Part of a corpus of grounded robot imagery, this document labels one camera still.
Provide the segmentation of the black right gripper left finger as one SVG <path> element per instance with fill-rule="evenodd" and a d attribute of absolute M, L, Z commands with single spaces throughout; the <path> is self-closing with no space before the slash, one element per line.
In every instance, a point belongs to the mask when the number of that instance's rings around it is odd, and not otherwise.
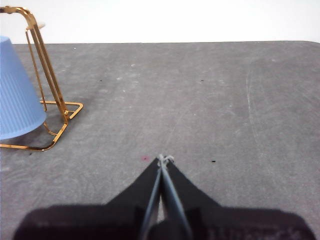
<path fill-rule="evenodd" d="M 145 214 L 158 177 L 155 158 L 124 191 L 106 204 L 53 205 L 28 213 L 15 240 L 161 240 L 162 229 L 147 224 Z"/>

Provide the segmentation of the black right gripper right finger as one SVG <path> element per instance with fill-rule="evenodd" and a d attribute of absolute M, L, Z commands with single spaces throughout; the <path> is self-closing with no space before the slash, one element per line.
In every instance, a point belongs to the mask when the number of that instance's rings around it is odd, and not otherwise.
<path fill-rule="evenodd" d="M 197 188 L 175 165 L 162 158 L 164 182 L 195 240 L 314 240 L 305 220 L 291 212 L 270 208 L 222 206 Z"/>

